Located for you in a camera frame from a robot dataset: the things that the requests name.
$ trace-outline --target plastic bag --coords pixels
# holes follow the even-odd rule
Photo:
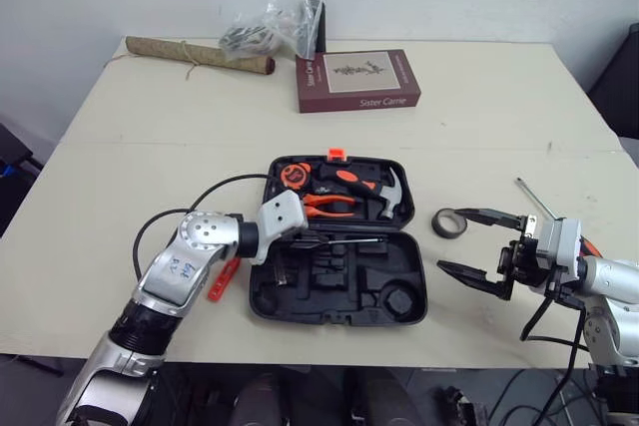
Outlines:
[[[269,0],[262,13],[249,20],[239,17],[220,40],[229,58],[272,55],[283,43],[297,55],[312,60],[320,23],[321,2]]]

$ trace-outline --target maroon book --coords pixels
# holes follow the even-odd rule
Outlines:
[[[297,59],[300,112],[415,107],[421,91],[403,50]]]

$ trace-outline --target white wall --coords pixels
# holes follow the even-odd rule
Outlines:
[[[48,158],[121,36],[220,36],[240,1],[0,0],[0,122]],[[326,3],[332,38],[552,42],[584,88],[639,20],[639,0]]]

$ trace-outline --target robotic arm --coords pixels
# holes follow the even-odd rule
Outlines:
[[[522,331],[522,340],[552,301],[585,311],[583,336],[599,376],[597,394],[608,403],[607,422],[639,424],[639,264],[598,256],[581,236],[577,219],[545,221],[535,238],[534,215],[455,212],[482,224],[516,229],[521,236],[501,251],[500,281],[488,281],[486,271],[463,264],[441,260],[437,265],[467,286],[504,300],[510,299],[514,281],[544,295],[544,303]]]
[[[85,363],[58,412],[56,425],[130,426],[142,420],[165,351],[211,267],[234,256],[266,260],[271,243],[307,227],[300,198],[285,191],[260,208],[257,222],[191,212],[152,261],[110,331]]]

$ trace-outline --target roll of tape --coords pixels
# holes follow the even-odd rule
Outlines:
[[[468,220],[453,209],[441,209],[430,222],[432,229],[442,238],[457,238],[468,228]]]

